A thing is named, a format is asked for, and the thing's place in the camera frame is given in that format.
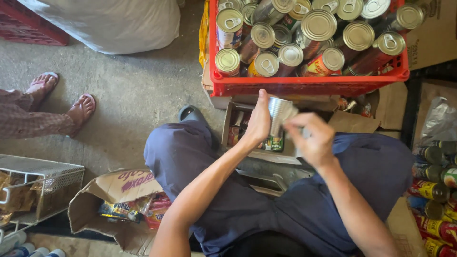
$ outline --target white sack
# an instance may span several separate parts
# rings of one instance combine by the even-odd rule
[[[72,37],[104,54],[165,47],[179,36],[176,0],[19,0]]]

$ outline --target checkered pants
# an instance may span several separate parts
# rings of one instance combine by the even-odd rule
[[[30,94],[0,89],[0,139],[22,139],[52,134],[68,135],[75,124],[66,114],[28,112]]]

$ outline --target red plastic crate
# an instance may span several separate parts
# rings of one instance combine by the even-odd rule
[[[64,46],[70,36],[16,0],[0,0],[0,37],[17,43]]]
[[[216,42],[217,1],[210,0],[209,13],[209,69],[211,81],[214,84],[211,96],[255,95],[261,88],[275,95],[358,96],[409,78],[406,48],[401,55],[393,58],[384,67],[380,67],[378,76],[223,78],[214,62],[219,51]],[[391,0],[391,2],[391,11],[404,5],[404,0]]]

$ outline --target hand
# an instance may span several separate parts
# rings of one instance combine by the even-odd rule
[[[311,136],[303,138],[297,126],[305,127]],[[315,113],[298,114],[288,119],[283,127],[292,137],[295,147],[300,149],[306,162],[317,172],[323,170],[325,166],[335,164],[337,159],[332,153],[335,131]]]
[[[254,149],[263,142],[270,134],[270,111],[268,110],[268,102],[270,97],[265,89],[260,89],[259,99],[251,113],[248,128],[240,142],[245,142],[249,147]]]

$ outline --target person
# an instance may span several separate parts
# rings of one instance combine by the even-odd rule
[[[192,106],[150,134],[146,165],[173,203],[149,256],[190,256],[190,229],[208,257],[398,257],[383,222],[412,183],[410,150],[384,135],[335,134],[316,114],[298,114],[283,127],[317,174],[271,200],[234,172],[269,134],[268,99],[260,90],[244,136],[220,158]]]
[[[37,112],[41,103],[58,84],[59,76],[45,72],[30,88],[0,89],[0,139],[23,139],[52,134],[74,137],[95,111],[93,96],[83,94],[64,114]]]

